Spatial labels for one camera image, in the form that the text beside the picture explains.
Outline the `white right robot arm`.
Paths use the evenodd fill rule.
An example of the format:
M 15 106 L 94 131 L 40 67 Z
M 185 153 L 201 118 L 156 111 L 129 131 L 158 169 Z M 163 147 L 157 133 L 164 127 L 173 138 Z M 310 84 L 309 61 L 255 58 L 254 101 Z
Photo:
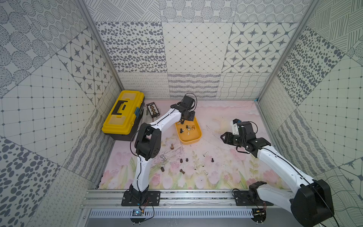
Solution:
M 223 143 L 234 146 L 238 153 L 251 154 L 267 164 L 289 187 L 284 191 L 257 181 L 249 186 L 247 199 L 255 206 L 259 203 L 277 205 L 290 212 L 304 227 L 314 227 L 334 217 L 330 186 L 324 180 L 315 180 L 284 158 L 265 138 L 256 136 L 257 129 L 250 121 L 231 121 L 232 131 L 221 135 Z

